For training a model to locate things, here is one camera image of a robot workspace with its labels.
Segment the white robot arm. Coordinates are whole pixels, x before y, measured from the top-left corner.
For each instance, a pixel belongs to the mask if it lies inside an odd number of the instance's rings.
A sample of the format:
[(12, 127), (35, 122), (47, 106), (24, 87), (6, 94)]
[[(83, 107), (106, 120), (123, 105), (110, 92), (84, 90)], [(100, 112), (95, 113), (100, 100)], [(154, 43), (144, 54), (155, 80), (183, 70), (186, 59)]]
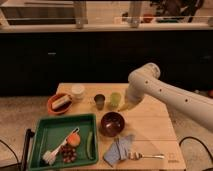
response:
[(162, 82), (160, 74), (160, 68), (155, 63), (147, 63), (132, 71), (125, 91), (126, 102), (131, 107), (136, 106), (148, 94), (213, 132), (213, 100)]

